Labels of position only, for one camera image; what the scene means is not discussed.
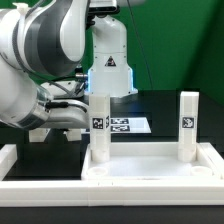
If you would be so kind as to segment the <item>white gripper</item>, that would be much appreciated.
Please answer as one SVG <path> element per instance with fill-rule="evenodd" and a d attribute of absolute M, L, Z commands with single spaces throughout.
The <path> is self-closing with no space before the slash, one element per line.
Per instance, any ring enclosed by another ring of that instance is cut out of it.
<path fill-rule="evenodd" d="M 89 106 L 78 100 L 52 100 L 45 104 L 49 117 L 42 128 L 85 129 L 89 127 Z"/>

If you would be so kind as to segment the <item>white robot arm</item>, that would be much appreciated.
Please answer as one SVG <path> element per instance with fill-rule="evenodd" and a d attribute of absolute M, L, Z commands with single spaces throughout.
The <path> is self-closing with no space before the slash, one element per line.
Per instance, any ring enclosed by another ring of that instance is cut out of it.
<path fill-rule="evenodd" d="M 36 84 L 34 73 L 65 76 L 75 70 L 85 51 L 85 34 L 93 31 L 94 63 L 89 94 L 123 98 L 135 94 L 127 64 L 126 28 L 112 16 L 124 0 L 40 0 L 0 9 L 0 122 L 12 127 L 86 128 L 88 106 L 66 92 L 58 100 Z"/>

